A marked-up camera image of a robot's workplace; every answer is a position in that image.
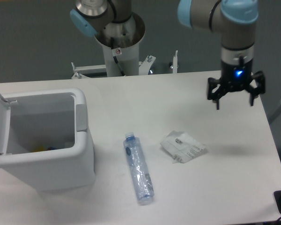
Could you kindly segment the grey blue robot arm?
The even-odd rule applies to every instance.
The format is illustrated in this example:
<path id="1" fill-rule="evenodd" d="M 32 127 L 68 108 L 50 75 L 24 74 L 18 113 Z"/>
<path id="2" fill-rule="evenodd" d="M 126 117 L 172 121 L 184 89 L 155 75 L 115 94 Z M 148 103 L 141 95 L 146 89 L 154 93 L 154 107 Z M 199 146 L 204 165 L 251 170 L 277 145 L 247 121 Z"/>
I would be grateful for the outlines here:
<path id="1" fill-rule="evenodd" d="M 207 81 L 207 98 L 219 103 L 229 92 L 247 91 L 250 103 L 266 91 L 264 73 L 252 72 L 256 0 L 182 0 L 179 22 L 221 35 L 221 77 Z M 94 37 L 104 51 L 108 76 L 139 75 L 139 44 L 145 35 L 142 18 L 129 0 L 78 0 L 70 11 L 76 28 Z"/>

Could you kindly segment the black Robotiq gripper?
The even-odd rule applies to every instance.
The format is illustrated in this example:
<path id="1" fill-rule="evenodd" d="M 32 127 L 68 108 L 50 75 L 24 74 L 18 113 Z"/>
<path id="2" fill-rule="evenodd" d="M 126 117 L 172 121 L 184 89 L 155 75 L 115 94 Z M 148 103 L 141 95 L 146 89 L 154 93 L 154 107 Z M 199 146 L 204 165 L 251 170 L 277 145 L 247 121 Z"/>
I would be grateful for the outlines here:
<path id="1" fill-rule="evenodd" d="M 220 99 L 228 92 L 246 90 L 250 94 L 250 106 L 254 105 L 254 99 L 265 93 L 265 75 L 258 71 L 251 75 L 253 60 L 240 65 L 231 65 L 221 61 L 221 77 L 207 80 L 207 99 L 216 103 L 216 109 L 220 109 Z"/>

